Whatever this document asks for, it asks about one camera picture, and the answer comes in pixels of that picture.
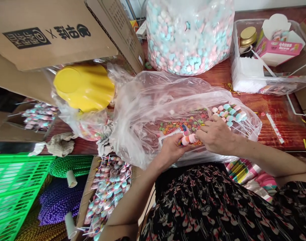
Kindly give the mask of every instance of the woman's left hand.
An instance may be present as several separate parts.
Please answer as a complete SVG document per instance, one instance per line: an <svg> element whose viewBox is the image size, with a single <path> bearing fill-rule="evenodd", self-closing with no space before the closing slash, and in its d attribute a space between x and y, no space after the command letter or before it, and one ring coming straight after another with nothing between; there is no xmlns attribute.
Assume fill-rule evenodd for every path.
<svg viewBox="0 0 306 241"><path fill-rule="evenodd" d="M187 145L184 147L179 146L179 141L182 139L183 134L177 133L172 136L166 137L161 152L152 160L149 168L153 168L159 173L162 173L172 164L184 155L185 152L192 150L194 147Z"/></svg>

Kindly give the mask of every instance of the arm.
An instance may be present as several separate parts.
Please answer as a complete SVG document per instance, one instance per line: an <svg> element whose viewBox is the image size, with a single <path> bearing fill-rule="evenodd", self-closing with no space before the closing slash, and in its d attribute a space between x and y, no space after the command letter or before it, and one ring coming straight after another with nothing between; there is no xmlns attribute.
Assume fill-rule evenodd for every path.
<svg viewBox="0 0 306 241"><path fill-rule="evenodd" d="M205 126L196 132L207 150L250 160L275 177L280 187L289 181L306 182L305 162L278 149L233 134L216 115L213 115L213 120L206 121Z"/></svg>
<svg viewBox="0 0 306 241"><path fill-rule="evenodd" d="M149 194L158 176L191 149L190 146L180 148L181 133L167 137L161 152L153 159L143 174L120 200L108 219L99 241L114 241L124 236L136 240L138 220L146 206Z"/></svg>

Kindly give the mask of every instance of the wooden table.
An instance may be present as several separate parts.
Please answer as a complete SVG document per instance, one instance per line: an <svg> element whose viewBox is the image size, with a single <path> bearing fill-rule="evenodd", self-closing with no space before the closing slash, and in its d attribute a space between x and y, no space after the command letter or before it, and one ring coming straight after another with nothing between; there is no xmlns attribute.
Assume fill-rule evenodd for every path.
<svg viewBox="0 0 306 241"><path fill-rule="evenodd" d="M306 18L306 7L237 12L235 13L234 19L269 18L274 13L282 13L286 15L288 19L300 23ZM143 49L145 53L147 53L147 42L144 42ZM214 66L211 70L196 77L209 82L213 86L225 88L225 83L232 82L230 60L225 60ZM246 106L255 112L269 113L284 139L284 143L281 144L268 118L266 116L260 116L263 124L259 135L260 143L283 151L305 151L303 139L306 140L306 123L301 120L300 116L293 114L286 96L246 93L241 93L240 95L234 93L233 96L239 98ZM290 97L297 113L301 113L299 103L295 96L290 95ZM68 131L70 131L70 127L58 119L51 128L46 141L49 141L55 134ZM97 153L97 145L95 142L86 141L82 138L77 138L75 140L75 148L72 154Z"/></svg>

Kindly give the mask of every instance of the yellow lid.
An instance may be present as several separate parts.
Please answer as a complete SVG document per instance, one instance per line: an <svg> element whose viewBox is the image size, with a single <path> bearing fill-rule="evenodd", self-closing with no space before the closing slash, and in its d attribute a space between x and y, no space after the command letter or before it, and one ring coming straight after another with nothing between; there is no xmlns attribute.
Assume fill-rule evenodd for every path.
<svg viewBox="0 0 306 241"><path fill-rule="evenodd" d="M112 101L115 86L103 66L66 66L54 79L58 95L83 112L103 110Z"/></svg>
<svg viewBox="0 0 306 241"><path fill-rule="evenodd" d="M248 47L257 40L255 27L247 27L240 34L240 47Z"/></svg>

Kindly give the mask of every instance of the gold tinsel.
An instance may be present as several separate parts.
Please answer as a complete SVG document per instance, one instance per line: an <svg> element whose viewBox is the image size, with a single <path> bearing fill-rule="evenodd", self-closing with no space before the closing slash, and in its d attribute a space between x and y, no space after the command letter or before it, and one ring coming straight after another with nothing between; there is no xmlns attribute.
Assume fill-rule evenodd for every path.
<svg viewBox="0 0 306 241"><path fill-rule="evenodd" d="M15 241L61 241L67 237L65 222L46 226L39 226L38 214L41 206L39 195L50 184L52 178L47 176L40 192L33 203L24 223L19 230Z"/></svg>

